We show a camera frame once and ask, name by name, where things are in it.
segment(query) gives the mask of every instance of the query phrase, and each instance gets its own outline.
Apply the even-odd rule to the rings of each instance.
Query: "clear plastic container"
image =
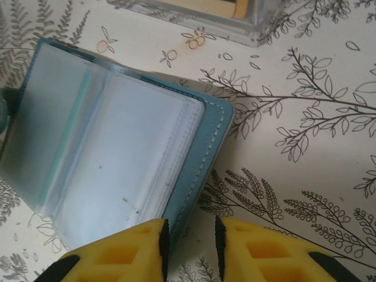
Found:
[[[108,0],[125,8],[188,28],[198,29],[191,40],[210,35],[257,47],[268,41],[282,0]]]

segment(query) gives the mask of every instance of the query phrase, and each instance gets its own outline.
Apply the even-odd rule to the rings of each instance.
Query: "white tabletop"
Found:
[[[376,2],[292,1],[259,48],[124,2],[1,0],[0,86],[19,86],[38,37],[57,36],[234,103],[169,281],[219,281],[214,214],[312,241],[376,281]],[[51,221],[2,182],[0,281],[34,281],[64,252]]]

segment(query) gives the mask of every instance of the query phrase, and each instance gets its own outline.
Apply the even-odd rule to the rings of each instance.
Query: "teal stripe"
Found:
[[[64,151],[65,151],[65,148],[66,148],[66,144],[67,144],[67,142],[68,142],[68,140],[71,136],[72,127],[75,124],[77,116],[80,112],[82,102],[85,98],[86,91],[87,91],[89,84],[90,84],[91,77],[92,77],[92,71],[87,70],[83,79],[82,79],[82,82],[80,84],[78,94],[77,94],[77,98],[75,100],[75,103],[73,104],[73,108],[71,110],[71,114],[69,116],[68,122],[66,123],[66,126],[64,128],[62,138],[61,138],[61,141],[60,141],[60,144],[59,144],[59,147],[58,147],[58,151],[56,152],[55,158],[53,160],[53,163],[52,163],[52,166],[51,166],[51,169],[50,169],[50,173],[47,177],[47,181],[46,181],[45,187],[43,189],[43,194],[40,197],[39,204],[41,206],[43,206],[46,203],[47,196],[49,194],[53,179],[54,179],[56,171],[57,171],[57,169],[60,165],[62,155],[64,154]]]

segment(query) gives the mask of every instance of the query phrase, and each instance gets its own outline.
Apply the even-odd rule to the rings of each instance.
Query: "blue card holder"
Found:
[[[14,101],[0,174],[70,249],[163,217],[173,253],[234,115],[49,39]]]

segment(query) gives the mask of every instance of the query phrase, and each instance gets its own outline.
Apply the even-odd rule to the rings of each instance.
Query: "fruit drawing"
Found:
[[[217,40],[213,35],[205,33],[205,29],[195,29],[192,33],[182,33],[182,36],[188,38],[186,44],[191,50],[195,50],[205,44],[206,39]]]
[[[96,45],[96,50],[99,53],[104,53],[107,50],[110,50],[112,53],[115,54],[115,50],[114,50],[114,48],[110,44],[111,43],[115,43],[118,40],[117,39],[110,39],[110,37],[108,35],[107,29],[104,26],[101,26],[101,28],[102,28],[103,34],[104,34],[104,36],[105,36],[106,39],[101,40],[101,41],[98,42],[98,44]]]
[[[170,50],[167,53],[165,51],[162,51],[162,54],[164,58],[162,58],[159,62],[162,63],[166,61],[167,66],[171,68],[171,61],[177,58],[177,52],[175,50]]]

